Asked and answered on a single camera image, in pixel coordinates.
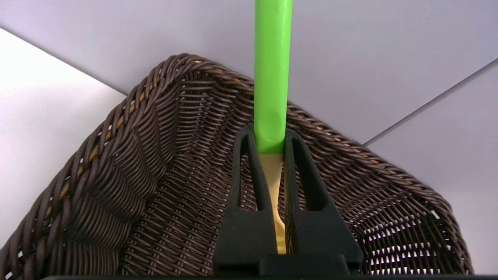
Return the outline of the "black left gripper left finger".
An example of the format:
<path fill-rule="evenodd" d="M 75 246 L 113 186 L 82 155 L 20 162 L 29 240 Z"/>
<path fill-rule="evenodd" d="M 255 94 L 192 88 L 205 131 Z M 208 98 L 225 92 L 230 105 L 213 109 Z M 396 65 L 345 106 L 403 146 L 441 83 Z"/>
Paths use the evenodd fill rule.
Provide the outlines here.
<path fill-rule="evenodd" d="M 241 160 L 248 155 L 256 211 L 241 208 Z M 232 181 L 213 257 L 214 273 L 259 273 L 259 264 L 275 255 L 276 236 L 268 184 L 260 163 L 254 125 L 242 128 L 233 147 Z"/>

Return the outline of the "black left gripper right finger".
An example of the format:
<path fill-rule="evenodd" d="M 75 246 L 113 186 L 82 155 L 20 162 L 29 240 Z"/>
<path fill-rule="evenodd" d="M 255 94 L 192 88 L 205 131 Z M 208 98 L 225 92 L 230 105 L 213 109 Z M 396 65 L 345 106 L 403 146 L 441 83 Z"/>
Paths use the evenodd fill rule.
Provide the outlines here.
<path fill-rule="evenodd" d="M 285 138 L 284 189 L 284 260 L 290 273 L 359 273 L 363 252 L 304 140 L 293 131 Z"/>

